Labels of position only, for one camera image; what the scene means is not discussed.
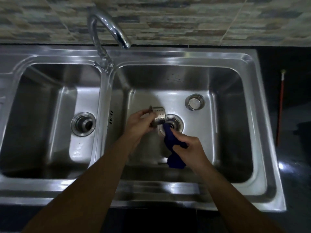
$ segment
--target tiled wall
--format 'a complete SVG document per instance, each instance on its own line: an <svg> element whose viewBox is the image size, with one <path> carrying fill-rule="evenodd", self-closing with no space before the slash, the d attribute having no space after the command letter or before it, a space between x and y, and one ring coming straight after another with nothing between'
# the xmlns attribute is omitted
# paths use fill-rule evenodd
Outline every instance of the tiled wall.
<svg viewBox="0 0 311 233"><path fill-rule="evenodd" d="M95 4L134 44L311 46L311 0L0 0L0 43L91 44Z"/></svg>

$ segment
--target person's left hand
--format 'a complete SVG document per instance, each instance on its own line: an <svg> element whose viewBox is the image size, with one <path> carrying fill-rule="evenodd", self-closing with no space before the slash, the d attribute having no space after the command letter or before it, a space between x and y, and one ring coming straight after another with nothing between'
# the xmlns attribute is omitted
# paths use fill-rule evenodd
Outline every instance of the person's left hand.
<svg viewBox="0 0 311 233"><path fill-rule="evenodd" d="M142 136L151 130L150 123L157 117L155 113L150 113L147 117L142 118L144 114L147 114L149 109L139 110L138 112L131 114L127 120L124 134L135 139L135 145L133 149L139 144Z"/></svg>

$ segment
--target faucet spout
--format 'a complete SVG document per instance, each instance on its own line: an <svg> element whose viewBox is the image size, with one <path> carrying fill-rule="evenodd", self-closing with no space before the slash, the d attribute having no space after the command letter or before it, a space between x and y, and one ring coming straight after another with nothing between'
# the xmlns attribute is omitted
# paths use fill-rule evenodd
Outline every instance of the faucet spout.
<svg viewBox="0 0 311 233"><path fill-rule="evenodd" d="M100 21L103 26L107 28L107 30L111 33L111 35L116 39L119 46L123 49L128 49L131 46L130 40L127 38L125 33L122 31L121 27L113 20L112 16L104 11L99 10L96 7L93 7L89 10L89 15L87 18L87 27L89 30L89 34L91 39L97 49L97 53L101 58L101 62L94 62L96 66L100 66L105 71L108 71L110 67L113 67L114 63L110 56L108 55L105 48L103 48L100 44L98 34L97 34L97 21Z"/></svg>

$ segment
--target black countertop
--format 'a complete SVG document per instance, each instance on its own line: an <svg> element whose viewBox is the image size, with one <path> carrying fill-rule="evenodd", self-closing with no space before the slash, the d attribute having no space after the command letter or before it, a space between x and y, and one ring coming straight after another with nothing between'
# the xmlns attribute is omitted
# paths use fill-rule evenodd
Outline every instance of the black countertop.
<svg viewBox="0 0 311 233"><path fill-rule="evenodd" d="M264 46L252 48L258 51L274 136L279 103L280 70L287 71L284 81L280 145L276 148L287 211L266 214L288 233L310 232L311 48ZM21 231L40 209L41 207L1 205L0 231ZM215 211L180 208L108 211L102 232L119 233L131 229L136 232L226 232L219 213Z"/></svg>

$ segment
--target forearm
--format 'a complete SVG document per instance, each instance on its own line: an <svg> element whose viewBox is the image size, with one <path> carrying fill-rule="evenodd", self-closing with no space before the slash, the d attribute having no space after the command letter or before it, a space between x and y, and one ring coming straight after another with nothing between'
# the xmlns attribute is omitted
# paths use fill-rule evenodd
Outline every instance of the forearm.
<svg viewBox="0 0 311 233"><path fill-rule="evenodd" d="M198 172L230 232L283 232L254 207L212 164Z"/></svg>
<svg viewBox="0 0 311 233"><path fill-rule="evenodd" d="M135 140L123 135L84 174L43 208L28 232L99 232Z"/></svg>

